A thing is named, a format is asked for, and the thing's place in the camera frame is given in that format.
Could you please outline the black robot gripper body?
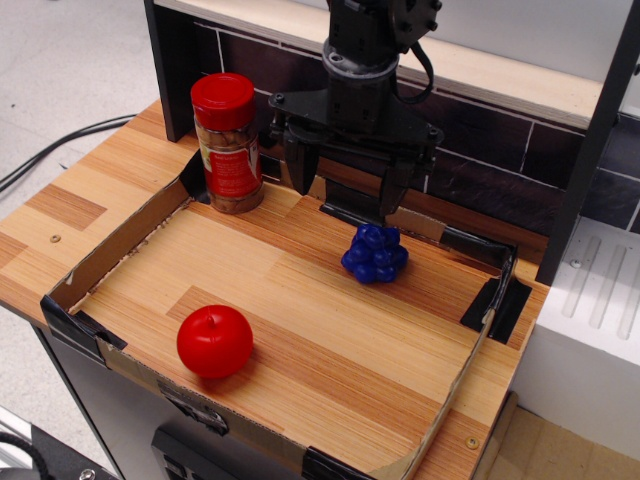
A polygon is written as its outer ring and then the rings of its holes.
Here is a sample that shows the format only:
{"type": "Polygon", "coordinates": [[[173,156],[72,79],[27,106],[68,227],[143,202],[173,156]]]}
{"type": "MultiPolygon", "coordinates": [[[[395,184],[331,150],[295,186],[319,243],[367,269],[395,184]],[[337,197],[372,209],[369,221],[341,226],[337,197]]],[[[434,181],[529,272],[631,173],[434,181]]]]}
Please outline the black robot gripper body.
{"type": "Polygon", "coordinates": [[[444,132],[411,110],[421,101],[398,95],[395,74],[373,83],[331,77],[322,90],[272,95],[269,135],[280,144],[297,140],[334,158],[430,163],[444,132]]]}

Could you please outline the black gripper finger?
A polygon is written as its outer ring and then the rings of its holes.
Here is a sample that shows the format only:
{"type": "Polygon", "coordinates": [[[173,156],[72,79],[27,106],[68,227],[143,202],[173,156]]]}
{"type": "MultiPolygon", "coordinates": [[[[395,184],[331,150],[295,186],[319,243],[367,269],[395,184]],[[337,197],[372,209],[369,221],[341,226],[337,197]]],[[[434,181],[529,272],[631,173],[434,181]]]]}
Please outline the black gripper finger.
{"type": "Polygon", "coordinates": [[[426,166],[395,158],[386,168],[379,190],[379,215],[386,217],[397,211],[409,189],[421,190],[426,180],[426,166]]]}
{"type": "Polygon", "coordinates": [[[283,135],[284,159],[293,188],[307,195],[318,168],[323,135],[302,127],[288,127],[283,135]]]}

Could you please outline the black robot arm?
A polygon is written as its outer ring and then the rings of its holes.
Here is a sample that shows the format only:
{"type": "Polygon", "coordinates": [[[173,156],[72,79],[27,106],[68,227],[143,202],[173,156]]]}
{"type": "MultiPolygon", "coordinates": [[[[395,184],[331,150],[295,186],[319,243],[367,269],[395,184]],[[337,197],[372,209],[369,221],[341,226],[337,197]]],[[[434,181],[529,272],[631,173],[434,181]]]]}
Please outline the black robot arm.
{"type": "Polygon", "coordinates": [[[419,44],[437,28],[439,1],[332,1],[322,61],[324,90],[276,93],[271,135],[284,148],[293,188],[310,192],[320,158],[359,155],[383,168],[371,197],[329,181],[323,212],[352,225],[382,225],[411,182],[429,174],[441,129],[410,111],[432,92],[433,66],[419,44]]]}

